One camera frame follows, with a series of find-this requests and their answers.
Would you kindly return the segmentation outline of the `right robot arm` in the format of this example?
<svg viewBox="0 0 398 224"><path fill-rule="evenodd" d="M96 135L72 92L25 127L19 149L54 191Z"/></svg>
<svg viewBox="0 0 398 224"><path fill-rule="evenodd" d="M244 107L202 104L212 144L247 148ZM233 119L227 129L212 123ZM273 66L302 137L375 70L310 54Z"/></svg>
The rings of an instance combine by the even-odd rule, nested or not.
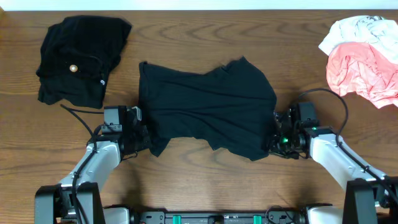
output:
<svg viewBox="0 0 398 224"><path fill-rule="evenodd" d="M373 167L330 127L321 127L313 109L275 113L278 133L269 152L320 164L345 192L344 207L308 205L296 223L397 223L397 177Z"/></svg>

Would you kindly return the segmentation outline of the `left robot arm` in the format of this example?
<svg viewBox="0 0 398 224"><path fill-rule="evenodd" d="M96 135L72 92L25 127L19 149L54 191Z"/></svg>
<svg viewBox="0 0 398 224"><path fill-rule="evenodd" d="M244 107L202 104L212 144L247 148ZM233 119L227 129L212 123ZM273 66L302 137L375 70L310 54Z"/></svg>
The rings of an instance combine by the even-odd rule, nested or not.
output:
<svg viewBox="0 0 398 224"><path fill-rule="evenodd" d="M86 152L55 185L35 194L35 223L139 223L126 205L105 207L100 191L112 171L151 146L142 111L136 106L106 106L103 124L90 131Z"/></svg>

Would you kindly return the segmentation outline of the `black t-shirt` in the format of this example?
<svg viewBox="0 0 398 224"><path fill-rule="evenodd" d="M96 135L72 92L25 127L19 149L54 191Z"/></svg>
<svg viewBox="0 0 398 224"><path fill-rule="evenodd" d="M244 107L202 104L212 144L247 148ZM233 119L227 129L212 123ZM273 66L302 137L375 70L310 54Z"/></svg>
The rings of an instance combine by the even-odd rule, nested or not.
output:
<svg viewBox="0 0 398 224"><path fill-rule="evenodd" d="M155 156L173 138L206 140L252 161L269 155L277 97L244 57L206 74L139 64L139 107Z"/></svg>

